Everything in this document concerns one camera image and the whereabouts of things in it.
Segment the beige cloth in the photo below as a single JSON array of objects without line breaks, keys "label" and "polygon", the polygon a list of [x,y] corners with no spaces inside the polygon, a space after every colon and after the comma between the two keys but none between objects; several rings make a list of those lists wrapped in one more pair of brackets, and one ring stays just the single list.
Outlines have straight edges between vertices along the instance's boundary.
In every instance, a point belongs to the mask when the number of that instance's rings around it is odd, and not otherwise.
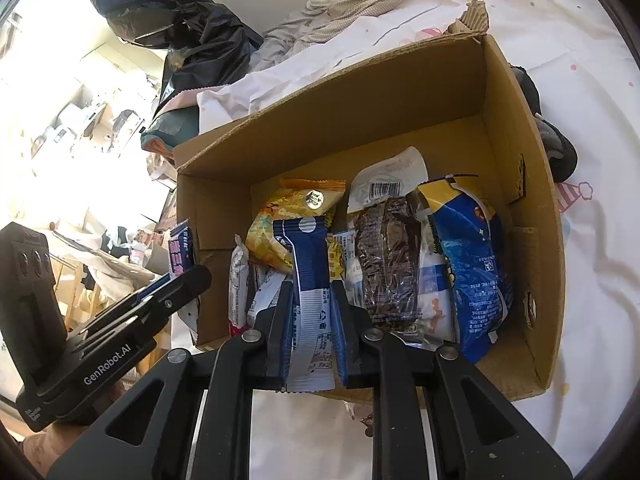
[{"label": "beige cloth", "polygon": [[264,70],[325,43],[360,16],[380,16],[408,0],[309,0],[279,26],[265,31],[264,43],[251,57],[249,72]]}]

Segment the cardboard box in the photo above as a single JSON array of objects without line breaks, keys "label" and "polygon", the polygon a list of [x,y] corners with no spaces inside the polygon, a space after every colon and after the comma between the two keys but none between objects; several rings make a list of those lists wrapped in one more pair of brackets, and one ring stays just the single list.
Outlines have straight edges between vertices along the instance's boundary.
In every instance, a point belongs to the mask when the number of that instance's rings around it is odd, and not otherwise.
[{"label": "cardboard box", "polygon": [[[513,309],[479,363],[509,398],[551,382],[564,310],[559,214],[538,131],[511,69],[473,1],[447,33],[327,76],[243,120],[178,146],[178,220],[191,219],[198,259],[213,274],[202,296],[198,344],[227,330],[234,234],[282,176],[340,178],[415,146],[430,178],[475,173],[502,219]],[[346,199],[335,228],[344,226]],[[370,391],[327,396],[369,400]]]}]

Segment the triangular cutout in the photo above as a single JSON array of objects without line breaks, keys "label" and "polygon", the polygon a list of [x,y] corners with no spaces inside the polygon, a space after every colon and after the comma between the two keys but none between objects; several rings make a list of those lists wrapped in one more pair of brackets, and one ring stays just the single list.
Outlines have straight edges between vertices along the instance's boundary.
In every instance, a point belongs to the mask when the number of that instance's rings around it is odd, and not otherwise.
[{"label": "triangular cutout", "polygon": [[511,423],[470,378],[462,379],[461,384],[483,446],[489,446],[516,434]]},{"label": "triangular cutout", "polygon": [[108,425],[106,434],[132,446],[142,444],[163,387],[162,381],[152,382],[118,418]]}]

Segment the white bed sheet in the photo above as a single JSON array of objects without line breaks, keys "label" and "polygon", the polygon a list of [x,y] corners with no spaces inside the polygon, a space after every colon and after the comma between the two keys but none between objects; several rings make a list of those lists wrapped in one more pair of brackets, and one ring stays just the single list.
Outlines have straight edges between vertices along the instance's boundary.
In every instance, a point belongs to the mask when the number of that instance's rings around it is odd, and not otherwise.
[{"label": "white bed sheet", "polygon": [[[361,18],[327,44],[219,95],[201,95],[201,120],[218,125],[256,111],[326,73],[429,34],[423,29],[442,29],[468,1],[411,0],[379,18]],[[543,115],[578,152],[577,170],[558,189],[566,251],[558,365],[548,392],[515,403],[575,474],[640,377],[640,72],[597,0],[484,1],[489,32],[508,61],[529,72]],[[188,346],[177,322],[173,336],[174,346]],[[252,478],[365,479],[370,459],[371,440],[343,403],[255,394]]]}]

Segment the black plastic bag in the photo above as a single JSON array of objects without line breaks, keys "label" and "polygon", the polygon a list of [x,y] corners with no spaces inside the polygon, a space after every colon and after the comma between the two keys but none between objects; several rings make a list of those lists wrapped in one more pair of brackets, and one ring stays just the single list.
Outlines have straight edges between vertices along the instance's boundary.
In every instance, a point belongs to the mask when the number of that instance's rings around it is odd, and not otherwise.
[{"label": "black plastic bag", "polygon": [[253,29],[212,0],[91,0],[119,38],[167,49],[158,109],[183,90],[233,83],[262,44]]}]

